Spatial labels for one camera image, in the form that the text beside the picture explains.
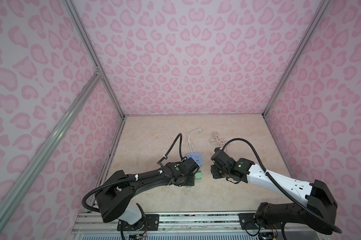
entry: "aluminum frame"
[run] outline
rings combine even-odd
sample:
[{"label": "aluminum frame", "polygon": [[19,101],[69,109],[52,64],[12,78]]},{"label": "aluminum frame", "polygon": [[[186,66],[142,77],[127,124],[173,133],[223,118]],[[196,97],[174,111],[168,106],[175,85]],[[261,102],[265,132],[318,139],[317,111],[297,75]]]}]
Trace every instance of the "aluminum frame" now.
[{"label": "aluminum frame", "polygon": [[74,100],[67,113],[59,121],[50,137],[44,142],[42,148],[33,157],[27,168],[17,179],[15,185],[0,203],[0,233],[10,220],[12,214],[15,212],[18,205],[23,200],[27,191],[34,183],[36,177],[42,171],[46,162],[50,159],[56,147],[63,139],[65,133],[70,128],[72,122],[75,120],[82,107],[87,102],[87,99],[96,88],[101,80],[101,75],[95,73],[87,85],[84,87],[79,96]]},{"label": "aluminum frame", "polygon": [[[200,232],[244,232],[239,222],[239,213],[251,213],[255,211],[235,212],[157,212],[146,214],[159,214],[158,231],[150,233],[200,233]],[[100,213],[79,214],[72,229],[72,236],[83,234],[115,233],[119,220],[103,223]],[[299,223],[286,224],[285,231],[314,231],[307,225]],[[256,233],[258,229],[248,230]]]},{"label": "aluminum frame", "polygon": [[120,105],[118,103],[118,100],[116,98],[114,91],[112,90],[109,80],[107,79],[106,75],[104,74],[102,65],[101,65],[101,63],[96,55],[96,52],[91,44],[90,38],[88,37],[87,32],[82,24],[81,18],[79,17],[79,13],[75,7],[75,4],[72,2],[72,0],[62,0],[62,3],[64,5],[64,7],[66,8],[66,12],[70,16],[85,48],[87,49],[87,52],[91,58],[91,61],[94,65],[94,67],[103,76],[102,82],[106,88],[107,94],[109,95],[112,104],[114,105],[115,109],[117,109],[120,118],[123,119],[124,118],[123,111],[120,108]]},{"label": "aluminum frame", "polygon": [[[115,134],[114,139],[112,140],[110,150],[109,150],[109,152],[107,154],[107,158],[106,158],[106,160],[105,160],[105,162],[103,164],[101,173],[99,175],[99,178],[98,178],[98,181],[97,181],[95,187],[101,186],[106,181],[108,172],[110,170],[111,162],[114,159],[116,149],[118,147],[120,136],[122,135],[122,130],[124,128],[125,123],[126,123],[126,118],[121,119],[121,121],[120,121],[120,123],[118,125],[118,128],[117,128],[117,132]],[[91,195],[90,198],[89,198],[89,205],[94,206],[94,204],[95,204],[95,197],[94,197],[94,195]]]},{"label": "aluminum frame", "polygon": [[266,117],[269,114],[269,112],[270,112],[271,108],[273,107],[275,101],[277,100],[277,97],[278,97],[279,93],[281,92],[284,84],[289,79],[291,71],[294,69],[295,65],[299,61],[299,58],[303,54],[303,52],[304,52],[306,46],[308,45],[311,37],[314,35],[314,33],[317,30],[320,22],[323,19],[325,13],[329,9],[328,6],[330,5],[331,2],[332,2],[332,0],[322,0],[319,3],[319,6],[318,6],[317,10],[315,11],[313,18],[311,19],[305,33],[303,34],[303,37],[302,37],[301,41],[299,42],[299,45],[298,45],[297,49],[295,50],[295,52],[293,54],[293,57],[291,58],[289,64],[287,65],[286,70],[282,74],[281,79],[279,80],[277,87],[275,88],[273,94],[270,97],[269,102],[266,105],[266,108],[265,108],[265,110],[263,112],[264,117]]}]

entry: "metal rail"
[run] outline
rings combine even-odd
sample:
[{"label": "metal rail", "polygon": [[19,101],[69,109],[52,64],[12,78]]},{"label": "metal rail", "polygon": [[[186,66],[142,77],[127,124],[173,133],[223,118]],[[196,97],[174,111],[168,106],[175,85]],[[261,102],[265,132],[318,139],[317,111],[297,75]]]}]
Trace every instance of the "metal rail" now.
[{"label": "metal rail", "polygon": [[326,10],[328,9],[328,6],[330,5],[331,2],[332,2],[332,0],[322,0],[319,3],[319,6],[314,13],[314,17],[311,19],[305,33],[303,34],[301,41],[299,42],[297,49],[295,50],[295,52],[293,54],[293,57],[291,58],[289,64],[287,65],[286,70],[282,74],[282,77],[279,80],[277,87],[275,88],[273,94],[270,97],[269,102],[266,105],[265,111],[263,112],[263,116],[266,117],[269,114],[271,108],[273,107],[275,101],[277,100],[279,93],[281,92],[282,87],[289,79],[291,71],[297,64],[300,56],[303,54],[303,51],[306,48],[308,42],[310,41],[311,37],[314,35],[315,31],[317,30],[320,22],[322,21],[324,15],[326,13]]},{"label": "metal rail", "polygon": [[94,74],[77,99],[72,103],[67,113],[59,121],[50,137],[45,141],[39,152],[33,157],[30,164],[20,175],[15,185],[6,195],[5,199],[0,203],[0,233],[10,220],[12,214],[23,200],[27,191],[34,183],[34,180],[42,171],[46,162],[53,155],[54,150],[64,137],[65,133],[70,128],[72,122],[75,120],[78,113],[81,111],[83,105],[92,94],[101,79],[100,74]]},{"label": "metal rail", "polygon": [[117,109],[118,114],[120,115],[120,118],[124,118],[124,114],[122,112],[122,109],[120,108],[120,105],[118,103],[118,100],[115,96],[114,91],[111,88],[110,82],[107,79],[106,75],[104,74],[104,70],[102,68],[102,65],[100,64],[100,61],[95,53],[95,50],[91,44],[90,38],[87,35],[87,32],[82,24],[81,18],[79,16],[79,13],[75,7],[75,4],[72,2],[72,0],[62,0],[63,5],[65,6],[68,15],[70,16],[78,34],[81,38],[85,48],[87,49],[87,52],[91,58],[91,61],[94,65],[94,67],[100,72],[102,75],[102,82],[106,88],[107,94],[109,95],[112,104],[114,105],[115,109]]}]

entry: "wire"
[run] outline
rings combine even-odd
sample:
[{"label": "wire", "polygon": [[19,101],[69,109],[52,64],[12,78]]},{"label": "wire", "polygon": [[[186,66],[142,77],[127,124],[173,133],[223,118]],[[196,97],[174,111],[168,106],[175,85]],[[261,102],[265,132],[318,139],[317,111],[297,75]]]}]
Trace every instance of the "wire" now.
[{"label": "wire", "polygon": [[260,232],[260,226],[258,226],[258,232],[257,232],[256,234],[250,234],[250,233],[247,231],[247,227],[246,227],[248,223],[251,223],[251,222],[245,222],[245,231],[246,231],[246,233],[249,234],[251,237],[257,236],[258,233]]},{"label": "wire", "polygon": [[293,196],[291,196],[288,192],[286,192],[286,190],[283,189],[283,187],[281,187],[278,182],[275,181],[275,179],[271,176],[271,174],[266,170],[265,166],[263,165],[262,161],[260,160],[260,157],[257,153],[257,151],[255,150],[255,148],[251,145],[251,143],[243,138],[233,138],[230,141],[226,142],[226,144],[223,146],[222,151],[226,148],[226,146],[233,141],[243,141],[245,143],[247,143],[250,147],[251,150],[254,152],[255,157],[257,158],[260,167],[262,168],[262,170],[265,172],[266,176],[269,177],[269,179],[271,180],[271,182],[286,196],[288,197],[288,199],[290,199],[291,201],[293,201],[295,204],[297,204],[299,207],[303,208],[303,210],[305,210],[305,212],[307,212],[309,215],[311,215],[312,217],[318,219],[320,222],[322,222],[323,224],[329,226],[334,232],[336,233],[342,233],[342,230],[335,226],[334,224],[332,224],[331,222],[327,221],[326,219],[324,219],[323,217],[321,217],[320,215],[314,213],[312,210],[308,209],[306,206],[304,206],[301,202],[299,202],[297,199],[295,199]]},{"label": "wire", "polygon": [[194,145],[193,145],[192,142],[190,141],[190,137],[191,137],[191,134],[193,134],[193,132],[195,132],[195,131],[202,131],[202,128],[198,127],[197,129],[195,129],[194,131],[192,131],[192,132],[190,133],[190,135],[187,133],[187,137],[188,137],[187,142],[189,143],[189,147],[190,147],[190,151],[191,151],[191,152],[193,152]]},{"label": "wire", "polygon": [[180,159],[183,161],[184,157],[182,156],[182,134],[179,133],[178,136],[175,138],[175,140],[172,142],[171,147],[168,149],[167,153],[165,155],[163,155],[163,157],[159,161],[157,161],[157,164],[160,165],[160,170],[163,169],[162,161],[167,159],[167,155],[170,153],[170,151],[174,147],[174,145],[177,142],[178,138],[180,138],[179,139],[179,156],[180,156]]},{"label": "wire", "polygon": [[278,230],[277,230],[277,227],[273,224],[273,226],[274,226],[274,229],[275,229],[275,231],[277,232],[277,234],[274,236],[274,238],[278,238]]},{"label": "wire", "polygon": [[120,237],[122,237],[122,240],[126,240],[123,234],[123,225],[124,225],[124,221],[120,220]]},{"label": "wire", "polygon": [[212,137],[210,137],[209,141],[211,143],[215,143],[217,142],[219,145],[221,146],[225,146],[226,145],[226,141],[220,137],[218,137],[218,133],[217,132],[213,132],[212,133]]},{"label": "wire", "polygon": [[283,239],[284,240],[287,240],[287,238],[286,238],[286,234],[285,234],[285,225],[286,225],[286,223],[285,222],[283,222],[282,223],[282,226],[281,226],[281,230],[282,230],[282,236],[283,236]]}]

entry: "pink leopard print wall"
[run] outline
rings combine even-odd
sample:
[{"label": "pink leopard print wall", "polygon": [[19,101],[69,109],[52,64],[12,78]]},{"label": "pink leopard print wall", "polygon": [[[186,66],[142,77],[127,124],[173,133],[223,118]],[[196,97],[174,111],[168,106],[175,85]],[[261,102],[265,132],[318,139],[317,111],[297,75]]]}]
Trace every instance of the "pink leopard print wall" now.
[{"label": "pink leopard print wall", "polygon": [[75,0],[125,114],[262,113],[319,0]]},{"label": "pink leopard print wall", "polygon": [[334,2],[267,122],[294,175],[332,191],[334,239],[361,240],[361,0]]},{"label": "pink leopard print wall", "polygon": [[0,0],[0,202],[93,73],[59,0]]},{"label": "pink leopard print wall", "polygon": [[22,200],[0,240],[66,239],[83,196],[94,188],[119,117],[102,83]]}]

